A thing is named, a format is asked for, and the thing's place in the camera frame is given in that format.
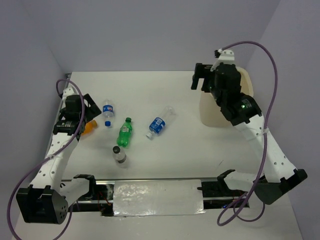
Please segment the clear bottle blue label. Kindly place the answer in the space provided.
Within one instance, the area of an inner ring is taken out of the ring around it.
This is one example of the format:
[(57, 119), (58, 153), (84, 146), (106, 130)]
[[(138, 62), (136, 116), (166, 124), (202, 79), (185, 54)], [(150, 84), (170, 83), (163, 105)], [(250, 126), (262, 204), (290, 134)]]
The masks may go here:
[(176, 112), (172, 106), (166, 106), (160, 114), (157, 114), (148, 127), (146, 137), (152, 140), (155, 136), (159, 136), (163, 130), (171, 124), (175, 119)]

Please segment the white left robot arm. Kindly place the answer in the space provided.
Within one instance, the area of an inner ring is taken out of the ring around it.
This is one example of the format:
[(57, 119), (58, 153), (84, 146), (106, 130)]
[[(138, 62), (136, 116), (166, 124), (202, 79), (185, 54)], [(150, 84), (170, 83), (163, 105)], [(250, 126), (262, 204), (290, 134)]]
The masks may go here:
[(61, 224), (69, 207), (79, 198), (97, 196), (96, 179), (90, 174), (77, 174), (69, 183), (62, 178), (69, 158), (76, 148), (86, 123), (101, 114), (89, 94), (64, 93), (65, 106), (59, 111), (53, 127), (49, 160), (41, 166), (27, 188), (21, 187), (16, 200), (26, 223)]

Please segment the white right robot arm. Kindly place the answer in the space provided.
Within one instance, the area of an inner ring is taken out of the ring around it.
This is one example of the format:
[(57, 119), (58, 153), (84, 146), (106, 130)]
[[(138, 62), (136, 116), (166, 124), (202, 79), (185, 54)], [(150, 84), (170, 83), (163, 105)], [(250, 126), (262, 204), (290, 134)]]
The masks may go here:
[(296, 168), (285, 156), (277, 141), (267, 130), (254, 98), (242, 92), (241, 73), (234, 64), (197, 63), (191, 89), (196, 90), (203, 79), (201, 90), (210, 93), (224, 118), (240, 133), (261, 161), (257, 174), (230, 169), (217, 177), (217, 190), (223, 196), (239, 190), (253, 190), (259, 200), (271, 205), (307, 179), (304, 169)]

